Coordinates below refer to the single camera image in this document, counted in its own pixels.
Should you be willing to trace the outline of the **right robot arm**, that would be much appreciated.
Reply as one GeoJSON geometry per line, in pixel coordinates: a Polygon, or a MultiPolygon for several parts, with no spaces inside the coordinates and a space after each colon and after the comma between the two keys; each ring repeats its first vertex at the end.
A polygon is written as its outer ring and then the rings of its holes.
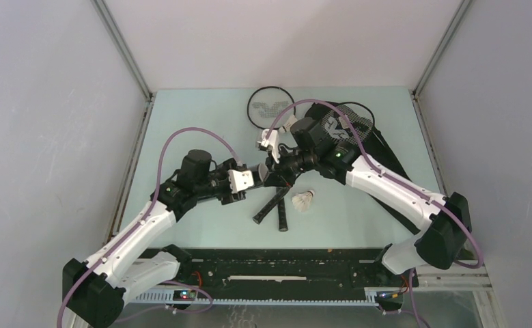
{"type": "Polygon", "coordinates": [[[277,131],[264,129],[258,138],[258,147],[270,155],[266,186],[292,185],[298,174],[315,170],[369,194],[409,222],[413,236],[386,246],[373,267],[379,284],[390,286],[411,268],[428,264],[446,270],[458,261],[471,232],[468,201],[463,195],[445,196],[422,189],[370,155],[361,154],[358,146],[335,142],[311,118],[294,123],[291,134],[297,145],[291,152],[279,151],[277,131]]]}

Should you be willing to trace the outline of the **white shuttlecock top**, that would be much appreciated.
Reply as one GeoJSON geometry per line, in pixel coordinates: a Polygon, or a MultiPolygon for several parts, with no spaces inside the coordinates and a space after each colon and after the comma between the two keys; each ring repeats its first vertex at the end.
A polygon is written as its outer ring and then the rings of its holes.
{"type": "Polygon", "coordinates": [[[288,119],[278,128],[279,133],[288,133],[291,127],[298,121],[294,114],[290,115],[288,119]]]}

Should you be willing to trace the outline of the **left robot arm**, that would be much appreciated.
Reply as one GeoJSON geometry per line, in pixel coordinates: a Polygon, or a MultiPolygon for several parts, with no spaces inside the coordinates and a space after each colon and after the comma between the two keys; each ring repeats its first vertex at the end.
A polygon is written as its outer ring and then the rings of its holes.
{"type": "Polygon", "coordinates": [[[262,184],[266,167],[248,167],[235,159],[210,166],[205,150],[191,150],[179,169],[159,184],[141,212],[116,237],[84,261],[71,259],[62,271],[66,308],[91,327],[109,327],[125,305],[165,280],[187,283],[192,275],[188,254],[181,249],[160,251],[141,265],[135,260],[163,232],[172,228],[199,200],[218,199],[223,205],[246,197],[262,184]]]}

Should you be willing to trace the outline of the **white shuttlecock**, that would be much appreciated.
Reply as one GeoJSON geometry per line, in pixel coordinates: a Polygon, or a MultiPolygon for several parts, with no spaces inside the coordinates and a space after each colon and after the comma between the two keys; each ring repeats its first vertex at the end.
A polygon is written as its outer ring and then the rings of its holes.
{"type": "Polygon", "coordinates": [[[288,133],[291,127],[298,121],[294,114],[290,115],[288,119],[278,128],[279,133],[288,133]]]}
{"type": "Polygon", "coordinates": [[[311,206],[314,196],[315,191],[311,189],[302,193],[296,193],[292,196],[292,204],[298,212],[303,213],[311,206]]]}

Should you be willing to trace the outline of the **white shuttlecock bottom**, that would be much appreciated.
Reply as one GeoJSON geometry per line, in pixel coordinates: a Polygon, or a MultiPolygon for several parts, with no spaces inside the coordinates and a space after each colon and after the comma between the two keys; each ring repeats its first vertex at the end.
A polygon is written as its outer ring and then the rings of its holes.
{"type": "Polygon", "coordinates": [[[314,196],[315,191],[311,189],[302,193],[296,193],[292,196],[292,204],[298,212],[303,213],[311,206],[314,196]]]}

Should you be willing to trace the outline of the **black shuttlecock tube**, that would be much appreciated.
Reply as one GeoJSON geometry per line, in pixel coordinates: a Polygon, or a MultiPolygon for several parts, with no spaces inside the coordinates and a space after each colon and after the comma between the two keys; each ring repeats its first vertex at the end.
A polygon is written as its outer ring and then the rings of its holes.
{"type": "Polygon", "coordinates": [[[259,188],[264,185],[264,180],[268,174],[268,168],[264,163],[253,165],[249,168],[253,177],[253,188],[259,188]]]}

